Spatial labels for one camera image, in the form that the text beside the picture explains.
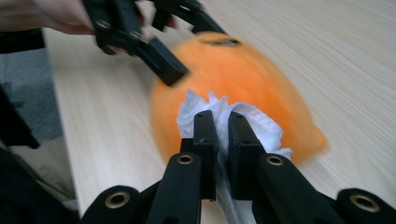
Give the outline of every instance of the black plastic bracket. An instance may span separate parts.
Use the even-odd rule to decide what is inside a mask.
[[[157,38],[145,43],[139,26],[134,2],[124,0],[83,0],[93,24],[98,47],[106,54],[111,49],[125,49],[129,55],[140,57],[168,86],[171,86],[188,69]]]

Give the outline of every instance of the metal screw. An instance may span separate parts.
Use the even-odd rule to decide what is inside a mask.
[[[127,191],[119,191],[106,198],[105,205],[108,208],[120,208],[129,202],[131,196]]]
[[[182,155],[182,156],[179,156],[177,158],[177,162],[182,164],[182,165],[190,164],[193,161],[194,161],[194,158],[192,156],[189,156],[189,155]]]
[[[378,203],[362,194],[352,194],[349,199],[353,202],[353,204],[359,207],[359,209],[362,209],[366,212],[375,213],[380,209]]]
[[[96,24],[106,30],[110,28],[110,24],[106,21],[99,20],[96,21]]]
[[[271,165],[283,165],[285,163],[281,158],[278,156],[269,156],[266,158],[267,162],[270,163]]]

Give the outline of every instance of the white cloth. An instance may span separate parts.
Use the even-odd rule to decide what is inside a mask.
[[[217,173],[217,203],[229,223],[256,223],[251,213],[251,202],[239,202],[232,199],[225,162],[228,155],[228,118],[232,111],[247,118],[253,132],[260,140],[267,153],[276,153],[290,158],[290,148],[280,148],[283,131],[272,119],[257,107],[238,102],[228,105],[227,96],[218,99],[212,91],[208,94],[209,102],[188,91],[185,103],[180,104],[177,125],[183,138],[193,138],[193,117],[197,113],[211,110],[219,138],[219,169]]]

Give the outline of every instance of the wooden table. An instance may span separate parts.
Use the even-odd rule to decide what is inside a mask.
[[[339,189],[366,189],[396,206],[396,3],[201,2],[230,35],[276,62],[305,98],[331,144],[299,167],[314,187],[333,198]],[[141,6],[150,15],[150,3]],[[172,48],[191,36],[185,26],[145,32]],[[81,214],[104,189],[142,190],[162,178],[148,117],[153,73],[138,58],[105,55],[91,36],[47,30],[46,39]],[[203,223],[221,222],[205,206]]]

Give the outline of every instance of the orange stuffed object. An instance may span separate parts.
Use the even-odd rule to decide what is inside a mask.
[[[255,105],[283,129],[281,145],[293,150],[295,164],[327,146],[291,82],[249,44],[223,34],[201,33],[183,42],[174,54],[190,72],[173,87],[158,79],[151,95],[151,128],[166,160],[179,152],[177,114],[188,89],[206,100],[214,91],[218,97],[228,96],[229,104]]]

